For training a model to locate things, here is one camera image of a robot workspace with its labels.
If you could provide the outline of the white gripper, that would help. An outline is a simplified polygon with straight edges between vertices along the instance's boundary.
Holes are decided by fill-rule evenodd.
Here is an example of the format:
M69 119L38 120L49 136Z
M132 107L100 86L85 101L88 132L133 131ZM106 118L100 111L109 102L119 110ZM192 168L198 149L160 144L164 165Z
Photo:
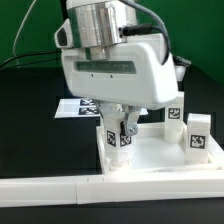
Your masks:
M177 97L174 63L162 35L130 36L125 43L110 47L109 54L107 60L90 61L81 49L62 52L70 92L97 100L102 117L114 112L113 103L156 110ZM139 109L124 114L123 135L138 133L139 116Z

